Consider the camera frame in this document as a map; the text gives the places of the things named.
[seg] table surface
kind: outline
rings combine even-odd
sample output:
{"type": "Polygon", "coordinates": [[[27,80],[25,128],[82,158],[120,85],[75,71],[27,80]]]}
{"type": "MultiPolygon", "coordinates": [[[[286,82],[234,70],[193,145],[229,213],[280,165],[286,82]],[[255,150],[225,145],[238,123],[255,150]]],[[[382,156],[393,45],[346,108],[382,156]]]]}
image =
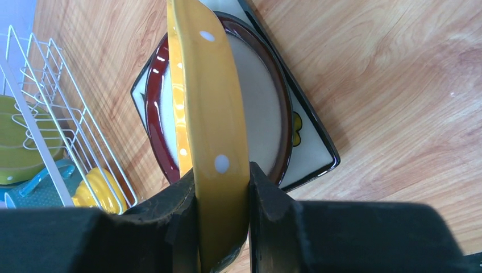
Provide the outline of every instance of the table surface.
{"type": "MultiPolygon", "coordinates": [[[[482,250],[480,1],[253,0],[337,146],[341,165],[290,193],[433,206],[482,250]]],[[[138,196],[168,184],[130,96],[166,27],[165,2],[38,0],[138,196]]],[[[234,271],[248,271],[248,253],[234,271]]]]}

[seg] yellow plate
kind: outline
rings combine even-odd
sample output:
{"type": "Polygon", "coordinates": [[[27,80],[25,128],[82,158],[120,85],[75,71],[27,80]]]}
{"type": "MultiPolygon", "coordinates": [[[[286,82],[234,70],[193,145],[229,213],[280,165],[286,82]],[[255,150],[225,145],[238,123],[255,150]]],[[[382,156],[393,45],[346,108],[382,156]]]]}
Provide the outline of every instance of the yellow plate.
{"type": "MultiPolygon", "coordinates": [[[[169,0],[168,22],[182,59],[182,66],[171,62],[170,67],[184,77],[201,268],[210,272],[247,236],[250,167],[243,99],[231,47],[215,14],[197,0],[169,0]]],[[[172,47],[169,40],[169,52],[172,47]]]]}

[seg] green plate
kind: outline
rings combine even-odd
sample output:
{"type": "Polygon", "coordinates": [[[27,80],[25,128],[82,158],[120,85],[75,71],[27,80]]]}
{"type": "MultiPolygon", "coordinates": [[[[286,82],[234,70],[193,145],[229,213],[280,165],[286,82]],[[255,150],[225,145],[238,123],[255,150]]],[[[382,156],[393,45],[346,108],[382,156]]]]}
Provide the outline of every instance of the green plate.
{"type": "MultiPolygon", "coordinates": [[[[43,118],[47,118],[47,112],[38,109],[43,118]]],[[[15,99],[0,95],[0,185],[10,185],[20,181],[32,179],[44,167],[43,160],[38,150],[29,150],[23,147],[26,139],[25,121],[21,116],[15,119],[24,126],[14,122],[12,115],[19,114],[15,109],[15,99]]],[[[37,121],[41,134],[45,139],[54,160],[63,157],[63,141],[60,133],[56,130],[53,121],[37,121]]],[[[33,140],[26,143],[29,148],[36,148],[33,140]]]]}

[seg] square plate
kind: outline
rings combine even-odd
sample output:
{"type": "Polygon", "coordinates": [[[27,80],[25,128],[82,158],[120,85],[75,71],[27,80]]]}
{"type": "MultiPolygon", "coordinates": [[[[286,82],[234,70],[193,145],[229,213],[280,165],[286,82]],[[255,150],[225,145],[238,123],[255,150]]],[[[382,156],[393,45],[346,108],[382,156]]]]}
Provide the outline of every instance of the square plate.
{"type": "MultiPolygon", "coordinates": [[[[248,3],[244,0],[200,1],[213,11],[228,13],[253,27],[281,63],[292,100],[296,131],[294,134],[298,134],[301,141],[298,145],[293,146],[288,169],[280,188],[284,191],[291,191],[338,166],[340,156],[333,141],[248,3]]],[[[132,99],[144,128],[146,127],[146,80],[150,63],[149,59],[131,89],[132,99]]]]}

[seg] white wire dish rack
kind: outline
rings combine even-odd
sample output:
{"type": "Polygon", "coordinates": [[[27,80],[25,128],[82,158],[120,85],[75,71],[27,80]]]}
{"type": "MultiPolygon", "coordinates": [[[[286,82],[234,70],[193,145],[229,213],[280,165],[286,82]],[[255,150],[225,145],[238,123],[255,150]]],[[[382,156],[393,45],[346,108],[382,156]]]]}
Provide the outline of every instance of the white wire dish rack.
{"type": "Polygon", "coordinates": [[[62,49],[52,39],[49,39],[48,42],[39,42],[34,34],[31,34],[29,38],[19,38],[14,28],[10,26],[5,58],[0,57],[0,68],[4,75],[2,94],[6,93],[7,88],[11,90],[16,101],[15,108],[21,112],[25,121],[25,123],[18,123],[17,119],[12,116],[15,122],[26,129],[23,147],[39,151],[64,206],[74,204],[49,152],[49,149],[58,147],[47,146],[41,131],[48,129],[39,129],[38,122],[41,121],[55,123],[65,150],[64,157],[75,163],[99,208],[102,208],[99,197],[96,196],[91,183],[86,179],[88,172],[95,167],[100,169],[104,182],[120,208],[122,198],[126,200],[127,207],[138,203],[128,178],[99,129],[98,123],[92,116],[65,63],[62,49]],[[13,50],[21,52],[24,58],[22,65],[10,61],[10,52],[13,50]],[[31,63],[29,57],[32,58],[32,56],[37,56],[40,61],[31,63]],[[32,140],[35,142],[33,147],[28,144],[32,140]],[[103,169],[113,175],[122,196],[116,194],[114,185],[109,183],[103,169]]]}

